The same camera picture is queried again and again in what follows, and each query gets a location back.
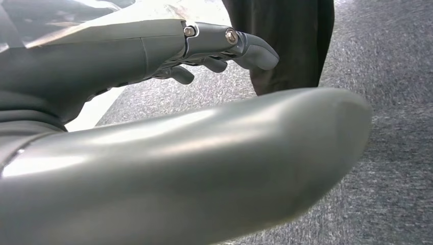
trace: white surface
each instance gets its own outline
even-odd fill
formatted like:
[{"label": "white surface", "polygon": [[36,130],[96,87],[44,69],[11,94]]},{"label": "white surface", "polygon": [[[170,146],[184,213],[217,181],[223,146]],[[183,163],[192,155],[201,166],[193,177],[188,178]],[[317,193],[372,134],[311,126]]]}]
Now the white surface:
[{"label": "white surface", "polygon": [[124,89],[124,87],[112,88],[84,104],[80,115],[66,124],[68,131],[73,132],[93,128]]}]

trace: black trousers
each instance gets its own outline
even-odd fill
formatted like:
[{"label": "black trousers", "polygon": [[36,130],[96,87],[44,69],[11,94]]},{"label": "black trousers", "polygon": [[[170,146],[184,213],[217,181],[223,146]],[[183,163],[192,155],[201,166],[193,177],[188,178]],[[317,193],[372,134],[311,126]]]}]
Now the black trousers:
[{"label": "black trousers", "polygon": [[254,69],[257,95],[317,87],[334,25],[333,0],[223,0],[233,28],[256,35],[280,56],[269,71]]}]

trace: glossy gray plastic shell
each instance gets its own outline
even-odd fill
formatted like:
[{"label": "glossy gray plastic shell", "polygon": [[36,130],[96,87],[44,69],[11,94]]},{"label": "glossy gray plastic shell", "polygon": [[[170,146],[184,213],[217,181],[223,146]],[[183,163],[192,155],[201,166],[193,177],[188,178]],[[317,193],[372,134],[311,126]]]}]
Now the glossy gray plastic shell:
[{"label": "glossy gray plastic shell", "polygon": [[361,156],[371,108],[332,88],[46,135],[0,177],[8,245],[211,244],[307,211]]}]

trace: metal screw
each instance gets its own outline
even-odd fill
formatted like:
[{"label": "metal screw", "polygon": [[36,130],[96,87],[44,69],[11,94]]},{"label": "metal screw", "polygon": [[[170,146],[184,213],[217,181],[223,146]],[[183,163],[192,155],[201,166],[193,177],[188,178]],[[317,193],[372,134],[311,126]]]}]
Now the metal screw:
[{"label": "metal screw", "polygon": [[196,34],[196,30],[194,30],[194,27],[185,27],[183,29],[183,33],[187,37],[192,37],[192,36],[194,36]]},{"label": "metal screw", "polygon": [[237,43],[237,33],[233,28],[227,29],[226,39],[230,44],[236,44]]}]

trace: gray carpet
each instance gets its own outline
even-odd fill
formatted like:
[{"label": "gray carpet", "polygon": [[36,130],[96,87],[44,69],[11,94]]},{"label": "gray carpet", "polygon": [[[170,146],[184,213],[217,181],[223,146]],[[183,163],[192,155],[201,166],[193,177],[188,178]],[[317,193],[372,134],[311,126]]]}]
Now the gray carpet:
[{"label": "gray carpet", "polygon": [[[338,0],[321,86],[364,95],[374,108],[358,166],[297,221],[231,244],[433,244],[433,1]],[[235,65],[194,68],[196,81],[129,86],[99,125],[254,96]]]}]

